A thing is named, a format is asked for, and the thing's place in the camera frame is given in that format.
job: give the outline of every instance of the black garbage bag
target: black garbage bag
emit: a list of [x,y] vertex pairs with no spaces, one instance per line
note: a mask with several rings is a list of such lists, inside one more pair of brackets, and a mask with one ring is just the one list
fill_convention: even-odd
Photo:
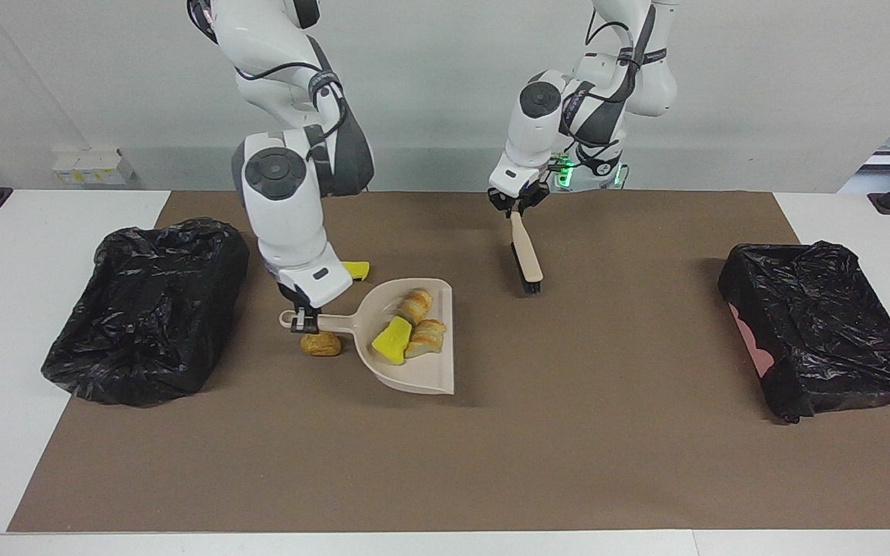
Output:
[[102,404],[194,394],[229,338],[248,260],[239,232],[213,219],[110,233],[43,376]]
[[890,404],[890,317],[847,247],[736,246],[720,292],[774,415]]

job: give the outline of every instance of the beige dustpan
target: beige dustpan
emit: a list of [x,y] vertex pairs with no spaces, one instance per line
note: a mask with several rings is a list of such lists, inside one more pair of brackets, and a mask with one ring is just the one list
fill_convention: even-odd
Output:
[[[427,319],[441,320],[448,327],[441,353],[427,353],[406,359],[403,365],[393,365],[375,352],[370,344],[395,316],[396,307],[411,290],[424,289],[434,299]],[[292,310],[280,316],[282,327],[290,328]],[[318,330],[335,334],[352,334],[356,351],[363,363],[373,371],[381,383],[411,394],[454,394],[452,337],[452,287],[435,278],[405,278],[378,285],[363,298],[356,314],[350,317],[319,314]]]

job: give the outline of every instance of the white table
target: white table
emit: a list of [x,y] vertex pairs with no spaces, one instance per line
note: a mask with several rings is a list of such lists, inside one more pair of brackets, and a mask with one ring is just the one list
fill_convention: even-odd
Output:
[[[39,366],[114,229],[151,228],[166,192],[17,191],[0,208],[0,554],[890,554],[890,531],[494,534],[5,534],[68,394]],[[802,242],[843,243],[890,313],[890,217],[862,196],[777,194]]]

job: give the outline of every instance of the pink object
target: pink object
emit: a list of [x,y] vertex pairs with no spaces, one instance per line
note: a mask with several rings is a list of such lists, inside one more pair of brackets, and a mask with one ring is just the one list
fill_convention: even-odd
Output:
[[771,367],[774,366],[774,357],[769,352],[757,347],[757,339],[753,335],[751,327],[748,327],[748,324],[741,320],[741,314],[737,307],[730,305],[730,312],[734,314],[734,320],[737,320],[737,328],[741,330],[741,335],[744,337],[744,344],[748,346],[748,351],[751,352],[751,359],[755,362],[757,376],[763,378],[771,370]]

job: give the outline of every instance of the yellow sponge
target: yellow sponge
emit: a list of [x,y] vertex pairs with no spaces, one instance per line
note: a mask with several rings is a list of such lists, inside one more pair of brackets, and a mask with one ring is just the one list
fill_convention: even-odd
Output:
[[366,261],[342,261],[353,280],[365,280],[370,275],[370,263]]
[[394,317],[373,341],[373,349],[386,357],[395,365],[403,365],[403,352],[410,342],[409,321],[401,317]]

